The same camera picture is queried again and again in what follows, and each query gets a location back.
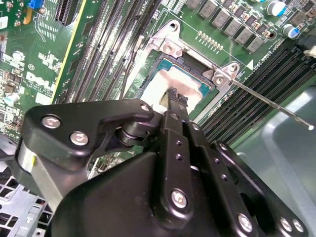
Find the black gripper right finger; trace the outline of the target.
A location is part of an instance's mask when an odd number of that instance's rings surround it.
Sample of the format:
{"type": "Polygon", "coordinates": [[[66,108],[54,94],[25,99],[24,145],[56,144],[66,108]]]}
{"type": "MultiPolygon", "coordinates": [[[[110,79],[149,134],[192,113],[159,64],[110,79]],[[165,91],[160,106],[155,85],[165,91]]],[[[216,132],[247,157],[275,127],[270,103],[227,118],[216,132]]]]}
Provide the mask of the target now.
{"type": "Polygon", "coordinates": [[[225,143],[208,143],[200,127],[184,122],[216,228],[223,237],[307,237],[306,225],[225,143]]]}

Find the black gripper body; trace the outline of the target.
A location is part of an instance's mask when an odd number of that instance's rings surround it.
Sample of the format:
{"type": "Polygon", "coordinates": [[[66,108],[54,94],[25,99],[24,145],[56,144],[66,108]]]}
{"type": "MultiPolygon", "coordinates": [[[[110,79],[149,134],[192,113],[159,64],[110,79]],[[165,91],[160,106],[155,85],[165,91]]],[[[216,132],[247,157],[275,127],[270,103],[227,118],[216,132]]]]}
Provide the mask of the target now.
{"type": "Polygon", "coordinates": [[[230,178],[192,170],[187,156],[137,155],[59,204],[51,237],[247,237],[249,213],[230,178]]]}

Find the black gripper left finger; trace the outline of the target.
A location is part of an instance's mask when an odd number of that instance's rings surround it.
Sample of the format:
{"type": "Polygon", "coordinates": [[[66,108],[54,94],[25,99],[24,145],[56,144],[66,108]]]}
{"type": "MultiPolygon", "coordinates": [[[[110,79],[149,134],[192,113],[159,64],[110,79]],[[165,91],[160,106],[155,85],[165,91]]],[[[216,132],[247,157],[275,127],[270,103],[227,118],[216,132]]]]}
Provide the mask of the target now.
{"type": "Polygon", "coordinates": [[[15,153],[55,213],[76,187],[145,153],[190,160],[184,97],[167,93],[168,110],[140,99],[36,106],[24,117],[15,153]]]}

